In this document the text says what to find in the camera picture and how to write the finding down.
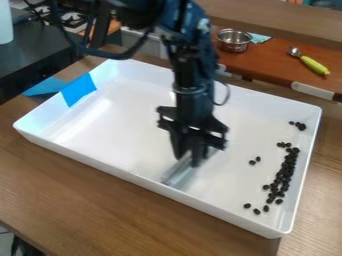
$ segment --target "blue tape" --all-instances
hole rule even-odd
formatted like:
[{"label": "blue tape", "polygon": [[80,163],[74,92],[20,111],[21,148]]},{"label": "blue tape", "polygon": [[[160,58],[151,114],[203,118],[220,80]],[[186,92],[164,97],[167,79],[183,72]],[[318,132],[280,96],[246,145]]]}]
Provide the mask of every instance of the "blue tape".
[{"label": "blue tape", "polygon": [[61,91],[65,102],[69,107],[74,105],[81,98],[96,90],[95,84],[89,73],[76,78]]},{"label": "blue tape", "polygon": [[31,87],[30,89],[23,92],[24,96],[36,96],[47,93],[60,92],[65,86],[67,86],[67,82],[59,80],[54,77],[49,77],[39,84]]}]

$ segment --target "black cable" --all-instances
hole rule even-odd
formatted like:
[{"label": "black cable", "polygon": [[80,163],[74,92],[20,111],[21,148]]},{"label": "black cable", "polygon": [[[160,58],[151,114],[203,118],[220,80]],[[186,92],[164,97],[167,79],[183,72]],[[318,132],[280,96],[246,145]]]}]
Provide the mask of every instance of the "black cable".
[{"label": "black cable", "polygon": [[215,79],[215,80],[218,81],[218,82],[220,82],[220,83],[221,83],[222,85],[224,85],[225,87],[227,87],[227,94],[226,94],[225,98],[223,99],[223,101],[222,101],[221,103],[215,102],[214,97],[210,97],[210,99],[211,99],[211,101],[212,101],[212,103],[213,103],[214,105],[216,105],[216,106],[223,106],[223,105],[225,105],[225,104],[227,103],[227,101],[228,101],[229,98],[230,98],[230,87],[229,87],[229,85],[228,85],[225,81],[223,81],[223,79],[220,79],[220,77],[217,77],[217,76],[216,76],[216,79]]},{"label": "black cable", "polygon": [[53,21],[55,22],[56,26],[59,28],[59,30],[62,32],[66,40],[75,48],[77,48],[80,52],[89,54],[92,56],[107,58],[107,59],[114,59],[114,60],[127,60],[130,59],[139,49],[140,47],[146,42],[148,35],[154,30],[154,26],[157,24],[158,19],[152,24],[144,33],[144,35],[139,38],[139,40],[136,42],[135,45],[133,45],[131,48],[126,50],[123,53],[110,53],[106,51],[100,51],[93,48],[87,48],[86,46],[78,44],[70,35],[65,31],[63,24],[60,20],[60,17],[58,16],[58,8],[54,0],[47,0],[47,3],[49,4],[51,8],[51,16]]},{"label": "black cable", "polygon": [[90,11],[88,13],[88,21],[87,21],[87,27],[84,33],[84,37],[83,37],[83,41],[82,44],[83,46],[87,46],[87,44],[90,42],[90,31],[91,31],[91,27],[94,24],[94,18],[95,18],[95,0],[93,0],[90,4]]},{"label": "black cable", "polygon": [[40,16],[40,14],[36,11],[36,9],[34,8],[34,5],[29,3],[27,0],[23,0],[23,1],[24,1],[25,4],[28,5],[28,7],[34,13],[34,15],[37,16],[38,20],[45,26],[45,22],[44,22],[42,16]]}]

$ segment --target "wooden table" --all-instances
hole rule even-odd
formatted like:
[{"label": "wooden table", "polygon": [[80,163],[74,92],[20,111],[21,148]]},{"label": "wooden table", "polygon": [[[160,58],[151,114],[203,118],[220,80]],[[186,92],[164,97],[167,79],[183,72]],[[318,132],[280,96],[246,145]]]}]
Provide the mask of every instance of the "wooden table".
[{"label": "wooden table", "polygon": [[[322,77],[312,72],[299,59],[286,53],[289,46],[298,47],[303,55],[325,65],[331,74]],[[250,44],[244,53],[227,53],[219,49],[217,52],[219,62],[227,67],[228,72],[295,90],[307,90],[318,97],[328,95],[328,98],[342,102],[342,51],[272,38],[263,44]]]},{"label": "wooden table", "polygon": [[[86,57],[57,77],[71,80],[102,61]],[[259,237],[25,140],[12,123],[39,103],[23,96],[0,107],[1,225],[61,256],[340,256],[342,109],[282,87],[232,82],[324,111],[294,231],[278,254],[279,239]]]}]

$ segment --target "blue paper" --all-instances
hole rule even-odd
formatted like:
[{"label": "blue paper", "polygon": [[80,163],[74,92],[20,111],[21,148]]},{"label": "blue paper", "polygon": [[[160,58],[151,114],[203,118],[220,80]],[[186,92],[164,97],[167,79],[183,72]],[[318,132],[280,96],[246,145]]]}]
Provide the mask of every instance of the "blue paper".
[{"label": "blue paper", "polygon": [[91,76],[89,73],[86,73],[64,87],[61,93],[67,105],[71,107],[85,95],[95,90],[96,87]]},{"label": "blue paper", "polygon": [[254,34],[254,33],[248,33],[248,34],[252,36],[252,42],[255,44],[266,42],[267,40],[271,38],[270,36],[264,36],[264,35]]},{"label": "blue paper", "polygon": [[25,96],[36,96],[47,93],[60,92],[68,83],[54,77],[49,77],[39,84],[23,92]]}]

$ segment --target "yellow spoon handle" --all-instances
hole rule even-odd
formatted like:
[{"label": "yellow spoon handle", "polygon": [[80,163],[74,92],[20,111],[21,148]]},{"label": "yellow spoon handle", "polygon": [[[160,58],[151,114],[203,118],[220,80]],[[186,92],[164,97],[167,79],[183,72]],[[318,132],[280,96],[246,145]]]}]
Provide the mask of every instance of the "yellow spoon handle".
[{"label": "yellow spoon handle", "polygon": [[330,71],[324,67],[322,64],[318,63],[317,61],[307,57],[307,56],[302,56],[300,59],[307,65],[310,69],[312,69],[314,72],[316,72],[319,75],[329,75]]}]

